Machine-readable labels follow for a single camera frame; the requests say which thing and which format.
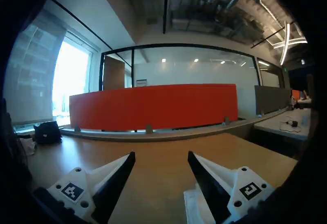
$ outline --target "recessed light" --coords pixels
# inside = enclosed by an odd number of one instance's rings
[[[263,61],[258,61],[260,64],[266,65],[266,66],[270,66],[269,64],[263,62]]]

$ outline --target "white cloth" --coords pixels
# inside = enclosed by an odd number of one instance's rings
[[[26,156],[33,155],[35,153],[35,142],[32,138],[23,139],[21,138],[20,141],[22,142],[23,148],[25,150]]]

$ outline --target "white desk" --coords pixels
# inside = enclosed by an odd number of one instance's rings
[[[311,104],[311,99],[307,99],[307,100],[298,100],[299,104]]]
[[[310,109],[286,111],[280,115],[256,123],[254,128],[304,141],[307,139],[309,133],[310,115]],[[288,120],[296,120],[298,122],[298,127],[294,128],[288,124],[282,123]]]

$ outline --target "window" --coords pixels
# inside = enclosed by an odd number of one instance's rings
[[[4,81],[13,126],[52,120],[52,81],[65,34],[65,28],[40,12],[18,35]]]
[[[56,62],[52,115],[58,125],[69,124],[69,96],[89,92],[92,52],[65,37]]]
[[[284,88],[284,79],[282,69],[258,58],[258,64],[260,68],[262,85],[270,87]]]

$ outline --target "linear light fixture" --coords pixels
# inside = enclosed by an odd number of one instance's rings
[[[291,42],[302,41],[302,40],[306,40],[305,37],[300,37],[300,38],[293,38],[293,39],[290,39],[290,40],[289,40],[289,45],[291,44]],[[273,43],[272,46],[280,45],[280,44],[284,44],[284,43],[285,43],[285,41],[278,42],[278,43]]]
[[[265,63],[263,61],[258,61],[258,63],[263,64],[263,65],[266,65],[266,66],[270,66],[269,64],[267,64],[267,63]]]
[[[286,53],[287,53],[287,49],[289,47],[289,23],[286,24],[286,21],[285,21],[285,25],[286,25],[286,32],[285,32],[285,46],[284,46],[284,49],[283,49],[283,53],[282,53],[282,57],[280,59],[280,65],[283,65],[284,64],[284,60],[285,60],[285,57],[286,57]]]
[[[308,41],[306,41],[306,40],[301,40],[301,41],[291,42],[291,43],[289,43],[289,45],[293,45],[293,44],[297,44],[297,43],[308,43]],[[281,47],[284,47],[284,44],[282,44],[282,45],[277,45],[277,46],[274,47],[274,49],[281,48]]]

